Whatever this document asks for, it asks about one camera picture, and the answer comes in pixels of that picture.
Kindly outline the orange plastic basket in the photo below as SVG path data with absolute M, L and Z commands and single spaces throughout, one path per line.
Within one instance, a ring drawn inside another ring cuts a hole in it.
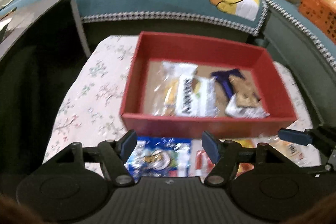
M 298 10 L 335 44 L 335 0 L 300 0 Z

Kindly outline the dark side table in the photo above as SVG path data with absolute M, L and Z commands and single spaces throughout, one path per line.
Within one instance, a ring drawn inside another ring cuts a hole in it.
M 90 56 L 75 0 L 40 0 L 6 16 L 1 41 L 1 178 L 44 159 L 63 98 Z

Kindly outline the white Kaprons wafer packet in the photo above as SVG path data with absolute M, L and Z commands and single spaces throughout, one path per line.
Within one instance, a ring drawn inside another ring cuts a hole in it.
M 174 114 L 180 117 L 215 117 L 217 115 L 215 79 L 195 75 L 179 78 Z

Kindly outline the red cardboard box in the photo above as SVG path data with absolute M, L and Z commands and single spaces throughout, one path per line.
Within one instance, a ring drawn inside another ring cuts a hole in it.
M 272 58 L 229 40 L 143 32 L 120 116 L 140 136 L 275 135 L 297 119 Z

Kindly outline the round cake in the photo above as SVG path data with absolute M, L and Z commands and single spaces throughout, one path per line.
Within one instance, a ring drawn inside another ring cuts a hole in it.
M 321 164 L 319 152 L 311 144 L 306 146 L 299 145 L 283 141 L 278 136 L 266 138 L 265 141 L 299 167 L 311 167 Z

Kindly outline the dark blue foil packet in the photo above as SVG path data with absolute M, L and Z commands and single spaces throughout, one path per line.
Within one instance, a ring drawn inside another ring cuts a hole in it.
M 228 100 L 230 100 L 232 96 L 235 94 L 232 84 L 230 83 L 229 77 L 236 76 L 241 79 L 245 79 L 245 77 L 241 74 L 241 72 L 238 69 L 231 69 L 228 71 L 216 71 L 212 72 L 210 75 L 222 87 L 224 94 L 226 95 Z

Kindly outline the gold foil snack packet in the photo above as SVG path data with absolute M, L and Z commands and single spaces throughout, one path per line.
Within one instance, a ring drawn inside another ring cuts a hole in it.
M 230 75 L 229 81 L 236 95 L 236 105 L 238 107 L 259 107 L 259 98 L 255 93 L 252 84 L 237 76 Z

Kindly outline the red white packet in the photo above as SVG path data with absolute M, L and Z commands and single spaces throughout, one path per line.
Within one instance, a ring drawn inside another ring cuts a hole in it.
M 200 177 L 202 181 L 208 176 L 213 169 L 214 164 L 205 152 L 200 139 L 193 139 L 190 147 L 190 177 Z

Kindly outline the white long snack packet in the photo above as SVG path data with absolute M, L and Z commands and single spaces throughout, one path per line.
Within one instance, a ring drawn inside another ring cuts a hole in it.
M 196 74 L 198 65 L 192 63 L 173 63 L 169 61 L 161 62 L 162 81 L 167 83 L 170 80 L 192 79 Z

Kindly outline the blue coconut snack packet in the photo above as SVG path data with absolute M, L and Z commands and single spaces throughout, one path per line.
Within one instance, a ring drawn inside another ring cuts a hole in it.
M 133 178 L 187 177 L 191 139 L 140 136 L 125 166 Z

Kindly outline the white small snack packet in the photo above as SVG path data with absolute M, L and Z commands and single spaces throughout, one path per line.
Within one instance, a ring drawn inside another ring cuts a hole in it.
M 239 107 L 236 104 L 236 95 L 234 94 L 228 102 L 224 113 L 232 118 L 266 118 L 270 116 L 262 106 L 258 107 Z

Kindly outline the clear yellow egg crisp packet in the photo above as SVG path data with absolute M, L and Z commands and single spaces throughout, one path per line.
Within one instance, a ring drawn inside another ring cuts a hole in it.
M 177 90 L 179 79 L 170 80 L 167 83 L 162 81 L 161 67 L 159 69 L 159 83 L 155 87 L 154 102 L 152 114 L 158 116 L 176 116 L 174 114 L 175 102 L 177 97 Z

